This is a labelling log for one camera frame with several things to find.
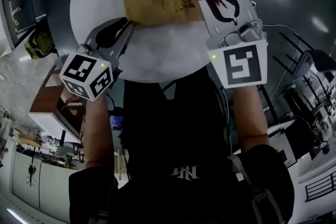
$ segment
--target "printed logo on shirt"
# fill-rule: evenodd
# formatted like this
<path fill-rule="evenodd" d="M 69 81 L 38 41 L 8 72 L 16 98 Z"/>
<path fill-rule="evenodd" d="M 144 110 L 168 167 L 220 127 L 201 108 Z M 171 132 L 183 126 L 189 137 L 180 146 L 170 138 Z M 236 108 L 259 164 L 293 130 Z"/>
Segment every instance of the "printed logo on shirt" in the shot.
<path fill-rule="evenodd" d="M 185 168 L 175 168 L 170 176 L 177 176 L 177 178 L 184 178 L 189 181 L 191 181 L 189 177 L 191 177 L 191 179 L 197 179 L 199 177 L 196 175 L 196 167 L 197 166 L 192 166 L 190 168 L 189 166 L 186 166 Z"/>

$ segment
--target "white desk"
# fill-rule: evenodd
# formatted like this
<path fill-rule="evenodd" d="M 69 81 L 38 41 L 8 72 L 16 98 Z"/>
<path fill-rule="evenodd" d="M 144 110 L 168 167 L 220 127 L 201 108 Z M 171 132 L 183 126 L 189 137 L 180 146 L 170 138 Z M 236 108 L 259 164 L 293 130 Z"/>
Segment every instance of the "white desk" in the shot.
<path fill-rule="evenodd" d="M 70 20 L 79 44 L 98 25 L 125 16 L 123 0 L 71 0 Z M 204 22 L 166 24 L 136 29 L 120 58 L 120 78 L 136 82 L 166 82 L 207 65 Z"/>
<path fill-rule="evenodd" d="M 66 130 L 64 142 L 81 143 L 79 134 L 70 124 L 63 124 L 53 113 L 29 112 L 28 115 L 49 135 L 61 139 L 62 131 Z"/>

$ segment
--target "wall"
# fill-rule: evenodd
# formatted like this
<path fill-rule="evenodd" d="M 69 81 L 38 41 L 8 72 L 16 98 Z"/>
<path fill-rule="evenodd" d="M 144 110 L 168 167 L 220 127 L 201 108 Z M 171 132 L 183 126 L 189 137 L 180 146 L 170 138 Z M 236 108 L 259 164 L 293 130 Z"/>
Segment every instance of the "wall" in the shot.
<path fill-rule="evenodd" d="M 11 193 L 13 189 L 12 182 L 16 157 L 16 143 L 8 139 L 6 147 L 8 148 L 8 153 L 5 154 L 2 161 L 4 167 L 0 168 L 0 219 L 4 219 L 4 223 L 13 223 L 11 221 L 12 217 L 9 216 L 7 212 L 7 208 L 9 208 L 15 211 L 29 224 L 41 224 L 41 222 L 45 224 L 65 224 L 62 221 L 36 210 Z"/>
<path fill-rule="evenodd" d="M 16 143 L 10 139 L 7 140 L 6 148 L 8 152 L 2 160 L 3 167 L 0 168 L 0 190 L 12 192 L 12 175 L 16 153 Z"/>
<path fill-rule="evenodd" d="M 14 171 L 13 171 L 13 194 L 22 201 L 39 209 L 39 174 L 41 161 L 34 158 L 33 165 L 36 167 L 36 172 L 32 179 L 32 185 L 29 183 L 28 168 L 32 163 L 32 157 L 17 152 L 15 154 Z"/>
<path fill-rule="evenodd" d="M 12 217 L 7 212 L 8 208 L 29 224 L 65 224 L 27 205 L 13 194 L 0 193 L 0 219 L 4 219 L 5 223 L 13 223 Z"/>
<path fill-rule="evenodd" d="M 75 172 L 77 171 L 42 163 L 40 176 L 42 212 L 64 222 L 70 222 L 69 176 Z"/>

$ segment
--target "cable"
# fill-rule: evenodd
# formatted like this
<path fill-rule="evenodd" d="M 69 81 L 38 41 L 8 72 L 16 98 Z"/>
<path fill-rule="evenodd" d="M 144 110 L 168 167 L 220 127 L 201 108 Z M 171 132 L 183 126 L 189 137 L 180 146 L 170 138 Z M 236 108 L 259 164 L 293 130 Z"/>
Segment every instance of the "cable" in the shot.
<path fill-rule="evenodd" d="M 317 130 L 318 130 L 318 133 L 322 135 L 320 129 L 318 129 L 316 126 L 310 127 L 308 121 L 306 121 L 306 120 L 305 120 L 303 117 L 301 117 L 301 116 L 294 115 L 294 118 L 300 118 L 300 119 L 302 119 L 302 120 L 308 125 L 308 128 L 309 128 L 309 130 L 312 132 L 312 134 L 319 140 L 320 144 L 322 145 L 322 141 L 321 141 L 321 139 L 319 138 L 318 134 L 317 134 L 315 131 L 313 131 L 313 130 L 316 130 L 316 129 L 317 129 Z"/>
<path fill-rule="evenodd" d="M 321 81 L 320 77 L 319 77 L 317 74 L 315 74 L 314 72 L 312 72 L 312 73 L 313 73 L 313 74 L 314 74 L 314 76 L 315 76 L 315 77 L 317 77 L 317 79 L 319 80 L 319 82 L 320 82 L 320 85 L 322 86 L 322 90 L 323 90 L 323 92 L 324 92 L 324 95 L 325 95 L 325 99 L 326 99 L 326 101 L 327 101 L 327 105 L 328 105 L 329 103 L 331 103 L 330 96 L 328 95 L 328 93 L 327 93 L 326 89 L 324 88 L 324 86 L 323 86 L 323 83 L 322 83 L 322 81 Z"/>
<path fill-rule="evenodd" d="M 226 117 L 226 122 L 227 122 L 227 141 L 228 143 L 230 144 L 230 152 L 231 152 L 231 155 L 232 155 L 232 142 L 231 142 L 231 135 L 230 135 L 230 132 L 231 132 L 231 127 L 230 127 L 230 114 L 229 114 L 229 103 L 227 101 L 227 96 L 225 94 L 225 91 L 224 91 L 224 87 L 221 87 L 220 89 L 224 95 L 224 98 L 225 98 L 225 102 L 226 102 L 226 108 L 227 108 L 227 117 Z"/>
<path fill-rule="evenodd" d="M 106 95 L 111 99 L 112 104 L 113 104 L 113 110 L 114 110 L 115 107 L 116 107 L 116 105 L 114 104 L 114 100 L 112 99 L 112 97 L 108 93 L 106 93 Z"/>
<path fill-rule="evenodd" d="M 272 102 L 271 102 L 270 98 L 268 97 L 268 94 L 267 94 L 267 91 L 266 91 L 265 87 L 263 85 L 260 85 L 259 89 L 262 91 L 262 93 L 264 95 L 264 98 L 265 98 L 265 100 L 268 104 L 269 110 L 271 111 L 271 114 L 272 114 L 272 117 L 273 117 L 273 120 L 274 120 L 275 124 L 280 124 L 277 113 L 274 110 L 274 107 L 272 105 Z"/>
<path fill-rule="evenodd" d="M 217 88 L 217 86 L 216 86 L 216 84 L 215 84 L 215 82 L 211 79 L 211 78 L 209 78 L 210 79 L 210 81 L 211 81 L 211 83 L 213 84 L 213 86 L 214 86 L 214 90 L 215 90 L 215 92 L 216 92 L 216 95 L 217 95 L 217 97 L 219 98 L 219 100 L 220 100 L 220 105 L 221 105 L 221 107 L 222 107 L 222 111 L 223 111 L 223 118 L 225 119 L 225 127 L 226 127 L 226 134 L 227 134 L 227 143 L 229 143 L 230 144 L 230 152 L 231 152 L 231 155 L 232 155 L 232 144 L 231 144 L 231 138 L 230 138 L 230 121 L 228 120 L 229 119 L 229 114 L 227 113 L 227 116 L 226 116 L 226 113 L 225 113 L 225 106 L 224 106 L 224 104 L 223 104 L 223 99 L 222 99 L 222 97 L 221 97 L 221 95 L 220 95 L 220 93 L 219 93 L 219 90 L 218 90 L 218 88 Z M 229 107 L 228 107 L 228 102 L 227 102 L 227 97 L 226 97 L 226 94 L 225 93 L 223 93 L 223 95 L 224 95 L 224 97 L 225 97 L 225 100 L 226 100 L 226 104 L 227 104 L 227 112 L 229 111 Z"/>
<path fill-rule="evenodd" d="M 125 164 L 126 164 L 126 173 L 127 173 L 128 181 L 130 181 L 131 178 L 130 178 L 130 174 L 128 173 L 128 161 L 126 159 L 124 146 L 122 144 L 121 144 L 121 149 L 122 149 L 122 154 L 124 155 L 124 160 L 125 160 Z"/>
<path fill-rule="evenodd" d="M 163 89 L 162 89 L 162 91 L 164 92 L 164 91 L 166 91 L 166 90 L 168 90 L 172 85 L 174 85 L 176 83 L 176 79 L 175 80 L 173 80 L 172 82 L 170 82 L 166 87 L 164 87 Z"/>
<path fill-rule="evenodd" d="M 264 25 L 264 26 L 270 26 L 270 27 L 273 27 L 273 26 L 283 26 L 283 27 L 288 28 L 289 30 L 292 30 L 294 34 L 298 35 L 292 28 L 288 27 L 287 25 Z M 295 57 L 297 51 L 298 51 L 298 50 L 296 49 L 295 52 L 294 52 L 294 54 L 293 54 L 293 57 L 292 57 L 293 59 L 294 59 L 294 57 Z M 290 64 L 287 66 L 287 68 L 290 68 L 290 66 L 292 65 L 292 63 L 293 63 L 293 61 L 290 62 Z M 278 88 L 279 88 L 279 86 L 280 86 L 280 83 L 282 82 L 282 79 L 283 79 L 283 77 L 285 76 L 286 72 L 287 72 L 287 70 L 285 70 L 285 71 L 283 72 L 282 77 L 281 77 L 281 79 L 279 80 L 279 83 L 278 83 L 277 87 L 275 88 L 274 92 L 272 93 L 271 97 L 269 98 L 270 101 L 272 101 L 272 98 L 273 98 L 274 94 L 276 93 L 276 91 L 278 90 Z"/>

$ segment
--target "backpack strap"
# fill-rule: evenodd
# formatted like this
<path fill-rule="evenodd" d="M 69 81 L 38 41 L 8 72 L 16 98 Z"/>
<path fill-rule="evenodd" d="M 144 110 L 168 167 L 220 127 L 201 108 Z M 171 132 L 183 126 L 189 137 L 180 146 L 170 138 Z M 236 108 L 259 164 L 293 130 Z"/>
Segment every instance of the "backpack strap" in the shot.
<path fill-rule="evenodd" d="M 233 154 L 231 156 L 228 156 L 227 158 L 230 161 L 232 161 L 233 168 L 235 168 L 239 173 L 241 173 L 243 175 L 243 177 L 244 177 L 247 185 L 250 188 L 251 194 L 253 196 L 253 198 L 252 198 L 252 206 L 253 206 L 253 210 L 254 210 L 255 215 L 256 215 L 257 223 L 258 224 L 263 224 L 263 221 L 262 221 L 263 219 L 261 217 L 260 210 L 259 210 L 259 208 L 257 206 L 257 203 L 259 201 L 261 201 L 262 199 L 264 199 L 265 197 L 267 197 L 268 200 L 269 200 L 269 202 L 272 204 L 272 206 L 274 208 L 274 211 L 277 214 L 279 223 L 281 223 L 281 224 L 286 223 L 283 220 L 283 218 L 282 218 L 280 209 L 279 209 L 278 204 L 275 201 L 272 193 L 269 190 L 267 190 L 267 189 L 260 189 L 260 188 L 258 188 L 258 187 L 256 187 L 256 186 L 253 185 L 251 179 L 249 178 L 249 176 L 247 175 L 246 171 L 244 170 L 244 167 L 243 167 L 243 164 L 242 164 L 240 158 L 237 155 Z"/>

